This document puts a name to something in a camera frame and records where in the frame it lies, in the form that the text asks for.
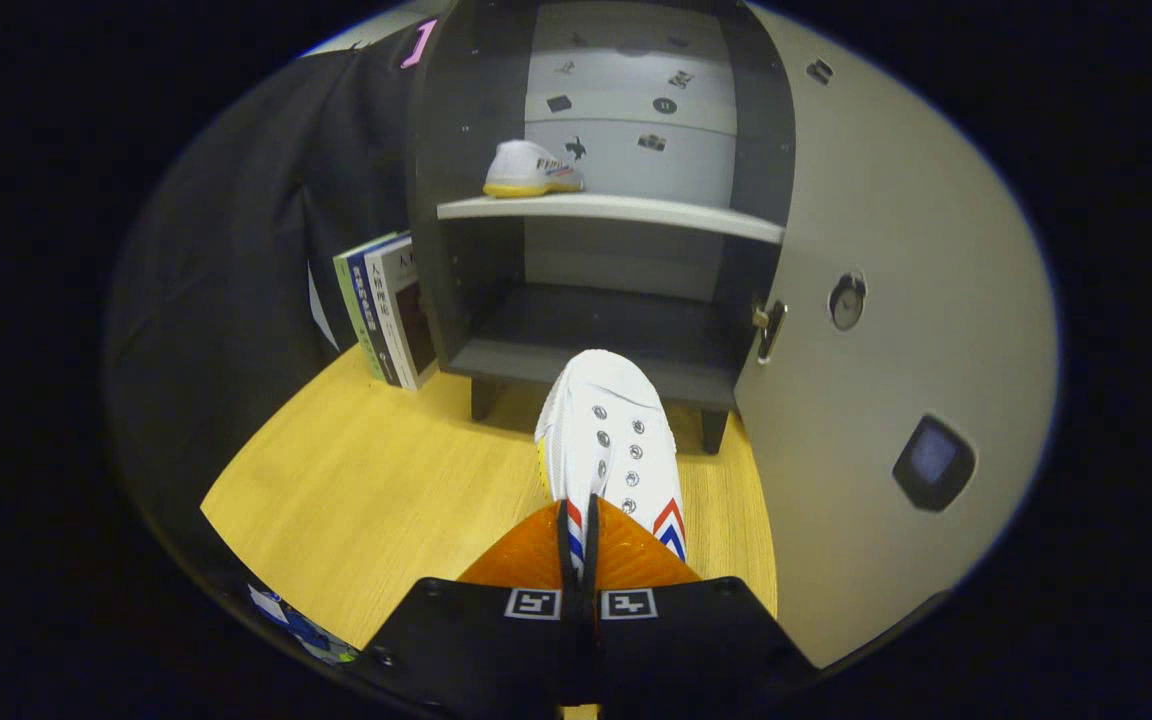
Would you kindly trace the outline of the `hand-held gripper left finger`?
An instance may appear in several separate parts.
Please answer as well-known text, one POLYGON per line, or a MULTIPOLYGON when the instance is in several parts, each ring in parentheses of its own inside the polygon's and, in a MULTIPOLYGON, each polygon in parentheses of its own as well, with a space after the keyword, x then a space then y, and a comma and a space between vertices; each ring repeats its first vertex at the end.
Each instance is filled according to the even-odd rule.
POLYGON ((558 588, 416 579, 361 647, 353 683, 408 717, 561 717, 582 655, 566 501, 540 511, 558 588))

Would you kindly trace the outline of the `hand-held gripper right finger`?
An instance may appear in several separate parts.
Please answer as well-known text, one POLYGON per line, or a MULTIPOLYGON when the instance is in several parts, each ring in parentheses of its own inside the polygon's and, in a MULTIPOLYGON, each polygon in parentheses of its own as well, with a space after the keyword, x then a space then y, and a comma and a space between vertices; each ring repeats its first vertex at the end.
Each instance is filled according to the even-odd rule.
POLYGON ((817 682, 745 579, 699 579, 593 498, 586 564, 591 692, 604 714, 771 714, 817 682))

